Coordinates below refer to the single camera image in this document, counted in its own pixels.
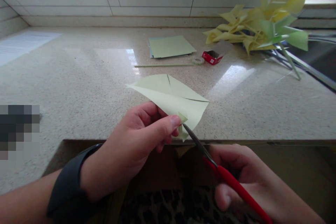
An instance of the scissor blade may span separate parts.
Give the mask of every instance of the scissor blade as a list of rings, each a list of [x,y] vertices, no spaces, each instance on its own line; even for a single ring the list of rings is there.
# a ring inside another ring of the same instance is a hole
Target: scissor blade
[[[213,163],[216,167],[217,164],[215,161],[212,159],[210,153],[206,150],[206,148],[203,146],[201,141],[197,138],[197,136],[193,133],[193,131],[185,124],[182,124],[185,130],[188,132],[189,136],[191,139],[194,141],[198,149],[202,152],[203,156],[205,156],[206,159],[208,159],[211,163]]]

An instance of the tape roll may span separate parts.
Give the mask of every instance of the tape roll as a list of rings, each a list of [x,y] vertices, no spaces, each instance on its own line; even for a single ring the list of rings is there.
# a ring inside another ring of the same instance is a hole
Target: tape roll
[[[204,63],[204,59],[200,57],[194,57],[192,63],[195,65],[202,65]]]

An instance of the paper flower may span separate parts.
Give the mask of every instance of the paper flower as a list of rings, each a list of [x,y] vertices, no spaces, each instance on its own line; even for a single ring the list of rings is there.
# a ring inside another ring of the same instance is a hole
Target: paper flower
[[[288,26],[297,19],[291,13],[300,13],[304,2],[305,0],[261,0],[260,7],[253,9],[236,5],[230,12],[220,14],[227,23],[204,32],[207,36],[206,44],[220,39],[230,43],[243,43],[249,56],[253,50],[280,48],[300,79],[281,42],[286,40],[292,46],[308,50],[308,34]]]

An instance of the window sill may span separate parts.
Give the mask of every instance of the window sill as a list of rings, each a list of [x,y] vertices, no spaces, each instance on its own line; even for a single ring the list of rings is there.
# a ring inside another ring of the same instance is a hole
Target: window sill
[[[306,0],[305,9],[336,9],[336,0]]]

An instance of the red box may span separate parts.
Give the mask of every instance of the red box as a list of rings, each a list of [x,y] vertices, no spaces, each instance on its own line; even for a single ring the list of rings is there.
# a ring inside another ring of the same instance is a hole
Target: red box
[[[216,65],[220,62],[225,54],[227,54],[233,45],[227,41],[220,40],[212,50],[204,51],[202,57],[211,65]]]

